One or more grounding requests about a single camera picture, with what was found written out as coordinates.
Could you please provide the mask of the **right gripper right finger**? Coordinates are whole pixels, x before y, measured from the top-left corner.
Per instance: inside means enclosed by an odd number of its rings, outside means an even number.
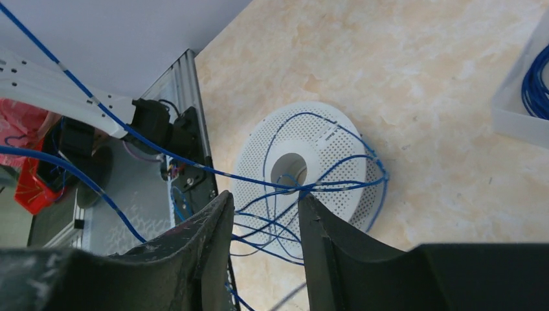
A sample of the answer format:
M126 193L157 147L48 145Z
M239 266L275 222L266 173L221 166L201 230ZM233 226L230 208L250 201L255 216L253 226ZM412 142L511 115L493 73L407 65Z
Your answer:
M548 245L441 243L402 251L316 197L298 203L312 310L547 310Z

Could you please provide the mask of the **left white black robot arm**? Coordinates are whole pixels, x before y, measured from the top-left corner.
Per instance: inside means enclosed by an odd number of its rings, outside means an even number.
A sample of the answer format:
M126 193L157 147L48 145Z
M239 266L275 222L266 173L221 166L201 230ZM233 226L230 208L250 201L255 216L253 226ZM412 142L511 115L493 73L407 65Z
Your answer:
M168 162L169 178L204 173L195 54L186 51L141 98L93 89L88 96L62 73L1 50L1 164L20 170L16 200L31 214L78 189L81 207L104 196L113 152L104 139Z

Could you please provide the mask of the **white perforated cable spool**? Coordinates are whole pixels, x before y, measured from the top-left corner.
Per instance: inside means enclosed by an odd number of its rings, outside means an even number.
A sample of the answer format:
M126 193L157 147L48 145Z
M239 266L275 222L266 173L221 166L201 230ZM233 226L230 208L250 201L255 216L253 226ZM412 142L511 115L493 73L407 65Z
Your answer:
M374 149L343 112L315 101L290 104L259 122L234 171L237 241L295 264L303 261L303 192L363 232L387 195L388 172Z

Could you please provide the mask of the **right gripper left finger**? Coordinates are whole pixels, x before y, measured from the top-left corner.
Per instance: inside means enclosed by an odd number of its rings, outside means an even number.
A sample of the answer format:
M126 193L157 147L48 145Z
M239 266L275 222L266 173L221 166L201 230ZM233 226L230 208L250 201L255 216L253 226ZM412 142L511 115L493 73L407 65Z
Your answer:
M2 249L2 310L231 310L226 287L234 198L125 254Z

